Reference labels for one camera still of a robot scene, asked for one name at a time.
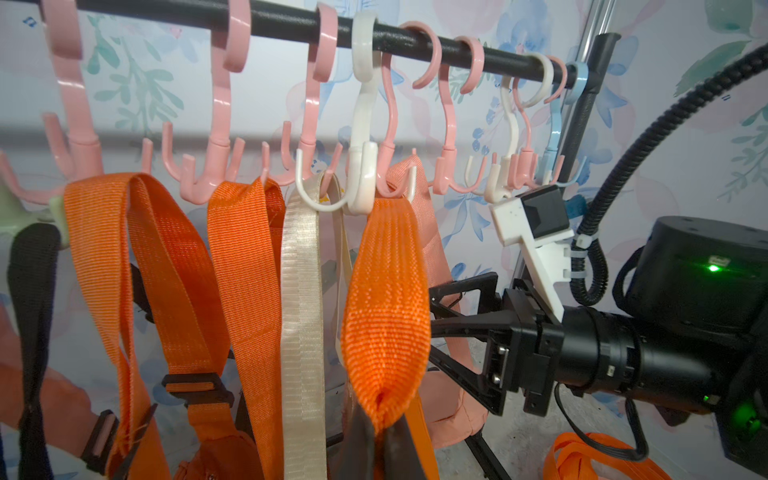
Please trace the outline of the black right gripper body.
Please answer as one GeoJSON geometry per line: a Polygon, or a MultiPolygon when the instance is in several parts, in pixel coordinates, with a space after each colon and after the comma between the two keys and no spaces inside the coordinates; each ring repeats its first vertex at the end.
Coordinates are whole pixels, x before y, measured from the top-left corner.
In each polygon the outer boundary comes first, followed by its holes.
{"type": "Polygon", "coordinates": [[[506,290],[493,318],[497,323],[486,340],[482,405],[501,415],[507,394],[520,391],[524,412],[546,416],[564,343],[561,323],[530,287],[506,290]]]}

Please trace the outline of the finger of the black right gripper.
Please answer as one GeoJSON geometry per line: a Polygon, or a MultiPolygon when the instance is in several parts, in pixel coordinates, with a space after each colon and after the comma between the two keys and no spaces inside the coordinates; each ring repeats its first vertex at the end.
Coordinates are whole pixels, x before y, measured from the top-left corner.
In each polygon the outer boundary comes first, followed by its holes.
{"type": "Polygon", "coordinates": [[[432,336],[492,336],[508,331],[510,314],[497,293],[498,275],[483,273],[429,289],[432,336]]]}
{"type": "Polygon", "coordinates": [[[429,362],[490,413],[498,413],[498,386],[486,375],[475,373],[434,346],[430,348],[429,362]]]}

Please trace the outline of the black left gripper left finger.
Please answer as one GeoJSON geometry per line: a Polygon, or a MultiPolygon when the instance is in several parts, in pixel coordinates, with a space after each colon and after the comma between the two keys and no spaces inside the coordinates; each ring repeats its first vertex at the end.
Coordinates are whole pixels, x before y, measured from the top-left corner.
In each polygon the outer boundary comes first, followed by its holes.
{"type": "Polygon", "coordinates": [[[374,465],[375,430],[364,409],[356,405],[348,418],[332,478],[371,480],[374,478],[374,465]]]}

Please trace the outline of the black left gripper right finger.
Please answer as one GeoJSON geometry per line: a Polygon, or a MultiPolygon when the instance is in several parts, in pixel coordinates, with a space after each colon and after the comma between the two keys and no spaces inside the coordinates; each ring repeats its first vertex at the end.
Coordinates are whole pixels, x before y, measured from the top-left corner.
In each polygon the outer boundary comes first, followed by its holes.
{"type": "Polygon", "coordinates": [[[386,480],[426,480],[405,416],[383,433],[383,475],[386,480]]]}

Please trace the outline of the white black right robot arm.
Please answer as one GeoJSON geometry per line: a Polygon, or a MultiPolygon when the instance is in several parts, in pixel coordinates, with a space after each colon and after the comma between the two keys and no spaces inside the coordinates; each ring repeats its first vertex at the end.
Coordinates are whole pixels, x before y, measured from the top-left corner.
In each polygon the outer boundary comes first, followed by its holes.
{"type": "Polygon", "coordinates": [[[440,350],[430,362],[501,415],[510,392],[545,416],[566,386],[575,395],[607,392],[626,400],[635,444],[585,443],[616,460],[643,461],[649,446],[638,402],[670,425],[713,414],[725,456],[767,472],[767,234],[723,221],[658,219],[647,244],[620,270],[617,313],[569,307],[556,318],[532,284],[503,294],[487,273],[429,291],[436,337],[486,345],[475,373],[440,350]]]}

